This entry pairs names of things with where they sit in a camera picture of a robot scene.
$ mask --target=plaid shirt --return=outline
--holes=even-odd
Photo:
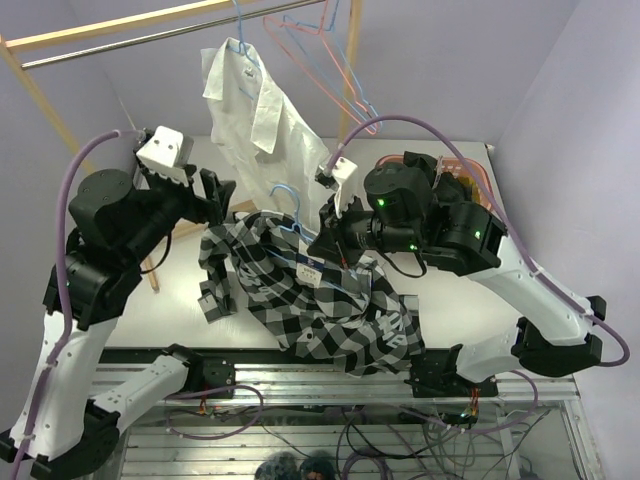
[[[199,303],[207,321],[235,311],[224,264],[230,257],[249,311],[283,350],[332,358],[356,376],[407,367],[424,351],[417,308],[408,311],[372,258],[363,256],[350,271],[309,259],[300,237],[281,228],[292,224],[289,216],[262,211],[205,231],[199,261],[208,280]],[[315,267],[314,285],[297,274],[300,264]]]

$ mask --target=checkered sleeve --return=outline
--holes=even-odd
[[[210,227],[205,230],[200,242],[198,263],[206,270],[207,280],[200,283],[202,296],[198,303],[209,323],[237,311],[231,298],[231,286],[224,263],[230,253],[225,231],[219,226]]]

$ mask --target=gray wall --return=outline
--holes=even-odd
[[[87,23],[184,3],[69,1],[80,20]],[[282,3],[286,0],[262,0],[244,10]],[[577,3],[578,0],[367,0],[357,73],[379,112],[434,121],[456,140],[495,143]],[[317,21],[320,9],[320,5],[314,5],[297,9],[292,15]],[[349,1],[342,0],[337,22],[342,38],[348,11]],[[230,13],[227,10],[201,15],[167,27]],[[269,72],[311,128],[321,137],[336,137],[338,107],[280,50],[264,31],[262,20],[244,24],[246,41],[257,46]],[[154,27],[140,33],[157,30]],[[164,124],[193,135],[208,135],[211,118],[202,99],[200,49],[218,47],[228,36],[237,36],[235,25],[106,53],[100,56],[100,62],[136,123]],[[114,35],[109,40],[128,37],[130,34]],[[317,38],[305,45],[322,65],[329,65],[329,57]],[[381,138],[429,137],[415,127],[388,123]]]
[[[536,258],[631,344],[629,364],[577,376],[608,478],[638,478],[640,3],[583,0],[500,139],[496,174]],[[608,345],[607,359],[619,355]]]
[[[3,0],[5,38],[77,25],[64,0]],[[129,128],[111,83],[95,59],[36,72],[80,143]],[[13,425],[26,398],[42,341],[42,297],[53,264],[53,210],[70,153],[4,62],[0,61],[0,430]],[[93,160],[131,169],[118,140]],[[8,477],[0,462],[0,478]]]

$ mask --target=shirt collar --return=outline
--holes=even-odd
[[[235,69],[239,71],[238,74],[242,74],[241,72],[245,68],[255,69],[256,67],[245,56],[236,53],[231,48],[227,48],[229,45],[233,50],[238,50],[239,42],[229,37],[216,52],[211,68],[207,73],[203,97],[212,102],[223,102],[225,99],[229,99],[229,104],[233,105],[235,103],[234,99],[238,95],[244,96],[245,94],[239,91],[235,75],[225,75],[225,72]],[[247,54],[260,66],[262,77],[255,114],[251,121],[251,143],[260,150],[271,154],[278,138],[278,125],[284,105],[284,93],[269,75],[253,45],[248,43],[245,43],[245,45]],[[205,71],[207,68],[206,63],[205,55],[203,54],[203,69]]]

